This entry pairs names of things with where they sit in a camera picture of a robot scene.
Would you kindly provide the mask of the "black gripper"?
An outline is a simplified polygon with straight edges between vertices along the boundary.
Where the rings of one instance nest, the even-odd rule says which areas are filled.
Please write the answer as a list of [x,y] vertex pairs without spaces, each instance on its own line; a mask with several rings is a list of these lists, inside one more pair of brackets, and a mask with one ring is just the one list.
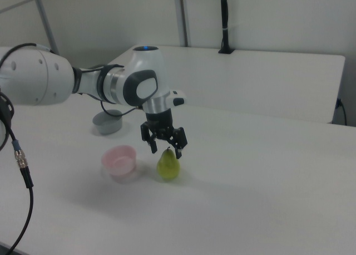
[[151,152],[154,154],[157,152],[156,136],[169,136],[167,142],[174,148],[175,156],[179,159],[187,145],[187,138],[184,128],[174,128],[172,123],[170,109],[158,114],[146,113],[146,122],[140,126],[141,138],[148,143]]

